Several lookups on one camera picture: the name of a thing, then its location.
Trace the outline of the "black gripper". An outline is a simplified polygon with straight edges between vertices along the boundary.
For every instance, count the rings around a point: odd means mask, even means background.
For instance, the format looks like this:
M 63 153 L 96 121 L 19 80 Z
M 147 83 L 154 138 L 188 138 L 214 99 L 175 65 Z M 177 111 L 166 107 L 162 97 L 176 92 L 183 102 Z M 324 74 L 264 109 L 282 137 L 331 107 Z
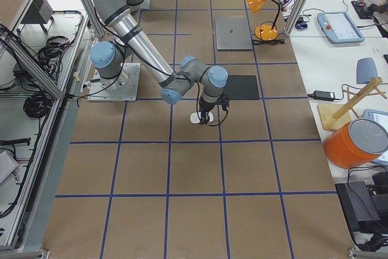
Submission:
M 226 94 L 221 94 L 217 97 L 216 101 L 208 102 L 203 97 L 199 99 L 199 123 L 202 125 L 208 125 L 212 119 L 212 113 L 210 112 L 216 105 L 220 105 L 223 111 L 229 111 L 230 99 Z

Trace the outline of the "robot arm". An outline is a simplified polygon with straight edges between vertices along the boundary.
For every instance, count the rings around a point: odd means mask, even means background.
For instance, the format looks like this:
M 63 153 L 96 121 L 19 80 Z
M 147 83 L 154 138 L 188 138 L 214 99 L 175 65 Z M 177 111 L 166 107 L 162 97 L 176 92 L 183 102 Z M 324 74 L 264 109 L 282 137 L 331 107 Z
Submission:
M 107 72 L 120 71 L 118 55 L 125 49 L 134 53 L 145 65 L 150 74 L 161 87 L 162 99 L 175 105 L 198 83 L 203 87 L 201 97 L 196 103 L 194 113 L 199 124 L 210 124 L 211 110 L 220 105 L 223 111 L 229 110 L 229 99 L 223 89 L 227 84 L 228 72 L 221 66 L 208 66 L 194 56 L 186 56 L 175 72 L 150 42 L 142 27 L 131 14 L 144 0 L 93 0 L 96 12 L 104 25 L 111 27 L 118 38 L 120 46 L 112 42 L 100 42 L 92 48 L 91 59 L 99 69 L 102 78 L 107 79 Z

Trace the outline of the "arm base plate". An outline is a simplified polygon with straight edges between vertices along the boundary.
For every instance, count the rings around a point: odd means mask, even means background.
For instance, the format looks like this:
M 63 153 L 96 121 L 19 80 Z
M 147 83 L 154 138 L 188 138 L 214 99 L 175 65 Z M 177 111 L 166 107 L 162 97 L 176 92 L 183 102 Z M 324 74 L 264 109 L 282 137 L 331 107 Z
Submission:
M 134 11 L 138 10 L 150 10 L 150 1 L 151 0 L 140 0 L 136 2 L 133 6 L 132 9 Z
M 115 81 L 113 79 L 101 78 L 95 69 L 94 79 L 90 86 L 90 102 L 135 102 L 138 92 L 138 83 L 141 71 L 140 63 L 124 63 L 121 75 Z

